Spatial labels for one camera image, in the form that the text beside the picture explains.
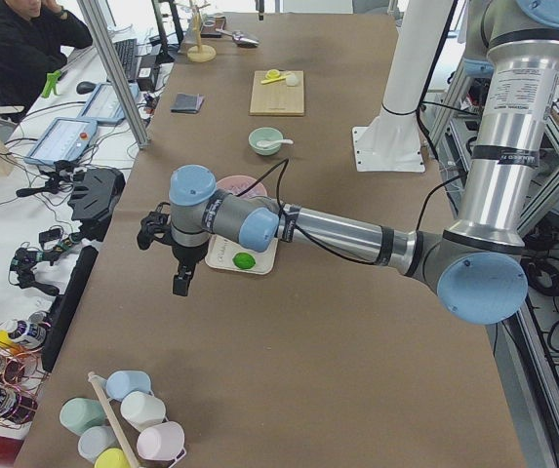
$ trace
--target white spoon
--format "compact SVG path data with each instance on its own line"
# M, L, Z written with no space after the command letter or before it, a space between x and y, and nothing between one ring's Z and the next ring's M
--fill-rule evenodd
M267 139L261 139L256 143L256 146L258 148L269 148L270 146L274 146L277 143L292 144L294 142L291 139L274 139L272 141Z

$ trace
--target person's hand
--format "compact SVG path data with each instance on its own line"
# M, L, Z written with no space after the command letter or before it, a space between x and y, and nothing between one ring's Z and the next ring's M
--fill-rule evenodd
M59 13L62 7L58 4L56 0L41 0L43 6L54 13Z

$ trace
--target green lime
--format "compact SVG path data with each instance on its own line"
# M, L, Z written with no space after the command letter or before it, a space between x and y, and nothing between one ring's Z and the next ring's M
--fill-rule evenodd
M256 260L250 253L246 252L239 252L237 253L233 259L233 264L236 265L241 270L250 270L254 266L256 266Z

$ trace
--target green bowl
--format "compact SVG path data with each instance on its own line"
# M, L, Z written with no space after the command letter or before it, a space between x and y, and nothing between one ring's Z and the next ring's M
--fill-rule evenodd
M267 148L260 148L258 146L258 141L262 141L264 139L268 141L283 139L283 134L277 129L273 129L272 127L261 127L259 129L253 130L249 134L249 145L256 153L258 153L258 155L270 156L281 149L281 143L275 143L272 146L268 146Z

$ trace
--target black shirt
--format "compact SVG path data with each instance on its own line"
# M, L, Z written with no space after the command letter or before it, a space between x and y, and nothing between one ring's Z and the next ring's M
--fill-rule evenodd
M0 0L0 100L22 105L27 111L43 91L47 73L66 65L60 46L78 49L93 44L82 21L67 12L57 18L46 7L38 18L26 21Z

